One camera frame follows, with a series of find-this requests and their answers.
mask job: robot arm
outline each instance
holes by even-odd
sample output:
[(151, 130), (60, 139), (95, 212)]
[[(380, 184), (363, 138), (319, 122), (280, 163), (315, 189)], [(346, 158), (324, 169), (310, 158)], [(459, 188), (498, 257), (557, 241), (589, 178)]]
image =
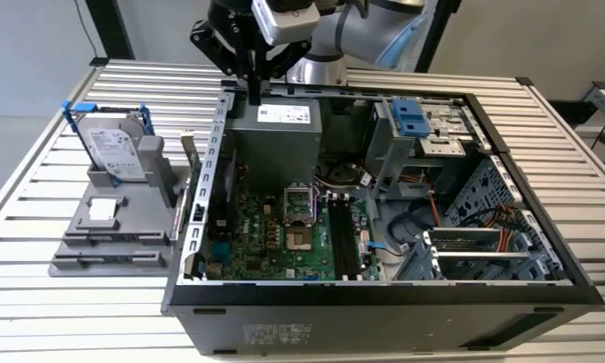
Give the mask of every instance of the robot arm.
[[(367, 22), (371, 4), (376, 8), (376, 23)], [(399, 14), (417, 17), (423, 6), (425, 0), (212, 0), (208, 20), (195, 23), (191, 41), (224, 74), (238, 76), (251, 104), (260, 104), (262, 90), (268, 87), (270, 79), (283, 77), (308, 52), (315, 53), (314, 48), (322, 53), (327, 51), (331, 42), (320, 42), (318, 38), (336, 39), (336, 52), (360, 57), (360, 53), (368, 54), (368, 51), (352, 51), (350, 46), (347, 49), (340, 46), (344, 30), (356, 37), (370, 34), (376, 39), (380, 27), (390, 33), (391, 27), (382, 22), (388, 12), (395, 15), (398, 24)], [(332, 33), (319, 34), (327, 24), (334, 24), (330, 25)], [(268, 52), (278, 45), (286, 47), (270, 59)], [(370, 57), (360, 58), (372, 62)]]

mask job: motherboard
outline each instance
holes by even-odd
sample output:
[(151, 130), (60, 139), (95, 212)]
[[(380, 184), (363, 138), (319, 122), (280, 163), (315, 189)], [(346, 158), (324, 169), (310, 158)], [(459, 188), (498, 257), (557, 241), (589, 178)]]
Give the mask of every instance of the motherboard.
[(231, 240), (212, 244), (208, 279), (379, 280), (363, 199), (304, 186), (283, 194), (239, 193)]

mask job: white label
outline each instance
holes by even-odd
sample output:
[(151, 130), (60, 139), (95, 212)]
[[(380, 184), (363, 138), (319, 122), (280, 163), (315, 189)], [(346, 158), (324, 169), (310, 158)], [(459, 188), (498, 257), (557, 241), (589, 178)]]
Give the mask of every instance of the white label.
[(122, 130), (91, 129), (90, 137), (107, 172), (123, 181), (146, 179), (131, 136)]
[(310, 106), (264, 104), (259, 107), (259, 123), (312, 123)]
[(312, 337), (311, 324), (243, 324), (250, 345), (304, 345)]
[(370, 172), (367, 172), (366, 174), (363, 174), (362, 185), (368, 186), (371, 184), (371, 181), (372, 181), (372, 175)]
[(118, 200), (115, 198), (92, 198), (90, 206), (90, 219), (108, 221), (115, 217)]

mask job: blue drive bracket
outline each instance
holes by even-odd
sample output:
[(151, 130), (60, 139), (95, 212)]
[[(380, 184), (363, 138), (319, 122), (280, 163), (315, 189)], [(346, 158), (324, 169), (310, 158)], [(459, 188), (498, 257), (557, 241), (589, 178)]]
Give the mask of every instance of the blue drive bracket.
[(401, 124), (402, 136), (425, 138), (431, 135), (431, 125), (418, 101), (393, 100), (393, 116)]
[[(72, 131), (78, 134), (79, 140), (82, 140), (83, 148), (90, 156), (90, 161), (92, 162), (92, 168), (96, 171), (100, 171), (99, 165), (94, 159), (92, 154), (90, 153), (88, 145), (83, 138), (82, 132), (79, 131), (79, 122), (83, 116), (87, 113), (135, 113), (136, 117), (142, 117), (143, 119), (143, 133), (146, 135), (155, 135), (155, 127), (152, 126), (152, 119), (151, 119), (151, 109), (146, 106), (146, 103), (138, 108), (124, 108), (124, 107), (99, 107), (99, 105), (94, 102), (78, 102), (72, 107), (72, 102), (66, 101), (63, 103), (63, 116), (67, 120)], [(122, 184), (122, 180), (116, 176), (112, 177), (112, 184), (116, 187)]]

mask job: gray floor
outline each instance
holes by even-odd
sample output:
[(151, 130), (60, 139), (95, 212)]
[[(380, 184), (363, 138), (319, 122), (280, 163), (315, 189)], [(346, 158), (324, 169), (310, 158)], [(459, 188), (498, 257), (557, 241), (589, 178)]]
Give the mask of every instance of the gray floor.
[(0, 116), (0, 188), (30, 151), (51, 117)]

